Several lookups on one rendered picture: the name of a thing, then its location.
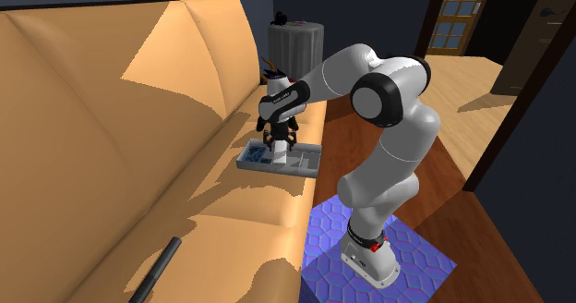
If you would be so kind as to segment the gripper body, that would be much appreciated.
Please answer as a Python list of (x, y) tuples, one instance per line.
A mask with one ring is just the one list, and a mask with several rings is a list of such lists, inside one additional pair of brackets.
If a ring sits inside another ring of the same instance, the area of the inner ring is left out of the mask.
[(270, 130), (264, 131), (265, 136), (272, 136), (273, 141), (275, 140), (287, 140), (289, 136), (292, 136), (296, 140), (296, 133), (290, 129), (287, 122), (273, 123), (270, 125)]

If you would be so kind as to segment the tan leather sofa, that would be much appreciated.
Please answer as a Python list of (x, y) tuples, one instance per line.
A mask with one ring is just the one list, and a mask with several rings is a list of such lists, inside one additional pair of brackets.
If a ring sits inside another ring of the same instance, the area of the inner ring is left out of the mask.
[(298, 303), (315, 182), (241, 170), (240, 0), (0, 12), (0, 303)]

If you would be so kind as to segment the dark brown wooden door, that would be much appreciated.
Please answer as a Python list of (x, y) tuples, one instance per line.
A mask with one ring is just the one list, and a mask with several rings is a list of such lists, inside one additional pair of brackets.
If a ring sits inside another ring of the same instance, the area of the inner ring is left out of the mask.
[(490, 92), (518, 96), (576, 0), (537, 0)]

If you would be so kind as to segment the black rod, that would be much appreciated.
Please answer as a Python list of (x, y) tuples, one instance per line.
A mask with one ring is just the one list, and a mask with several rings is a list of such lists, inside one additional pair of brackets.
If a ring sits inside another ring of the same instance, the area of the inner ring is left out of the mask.
[(137, 290), (131, 296), (131, 298), (127, 301), (127, 303), (144, 303), (148, 295), (150, 294), (151, 290), (161, 277), (162, 273), (166, 269), (167, 265), (173, 258), (174, 254), (178, 250), (182, 243), (182, 240), (174, 236), (171, 238), (170, 242), (167, 246), (163, 249), (162, 253), (158, 257), (158, 259), (153, 263), (150, 267), (150, 270), (147, 272), (145, 277), (140, 282)]

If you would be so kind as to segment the round grey side table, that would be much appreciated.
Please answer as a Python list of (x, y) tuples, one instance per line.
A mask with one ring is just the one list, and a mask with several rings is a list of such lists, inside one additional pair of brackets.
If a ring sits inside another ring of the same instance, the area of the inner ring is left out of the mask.
[(322, 62), (324, 26), (289, 21), (277, 11), (268, 28), (269, 60), (288, 78), (297, 80)]

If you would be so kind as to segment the white upright box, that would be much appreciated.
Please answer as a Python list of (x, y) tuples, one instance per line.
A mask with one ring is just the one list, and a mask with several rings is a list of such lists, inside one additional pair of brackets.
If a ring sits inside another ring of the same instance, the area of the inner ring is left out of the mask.
[(289, 143), (286, 140), (275, 140), (272, 142), (272, 163), (285, 165)]

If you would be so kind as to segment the grey compartment tray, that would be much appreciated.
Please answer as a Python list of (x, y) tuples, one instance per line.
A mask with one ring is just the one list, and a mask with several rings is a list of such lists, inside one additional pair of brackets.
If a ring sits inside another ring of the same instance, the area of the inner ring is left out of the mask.
[(266, 172), (277, 175), (318, 177), (321, 146), (296, 143), (287, 152), (286, 164), (276, 165), (272, 161), (272, 151), (261, 139), (250, 139), (236, 159), (239, 169)]

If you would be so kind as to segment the blue patterned robot stand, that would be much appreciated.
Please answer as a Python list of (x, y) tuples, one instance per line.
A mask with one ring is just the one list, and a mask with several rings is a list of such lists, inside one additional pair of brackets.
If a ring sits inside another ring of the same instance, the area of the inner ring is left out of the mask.
[(456, 263), (392, 215), (384, 233), (401, 265), (396, 281), (377, 290), (341, 259), (351, 210), (337, 196), (310, 211), (298, 303), (427, 303)]

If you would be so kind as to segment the wooden door with glass panes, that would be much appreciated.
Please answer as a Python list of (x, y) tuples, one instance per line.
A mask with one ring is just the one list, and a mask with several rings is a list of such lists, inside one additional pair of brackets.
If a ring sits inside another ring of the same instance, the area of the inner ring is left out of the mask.
[(464, 55), (485, 0), (443, 0), (426, 53)]

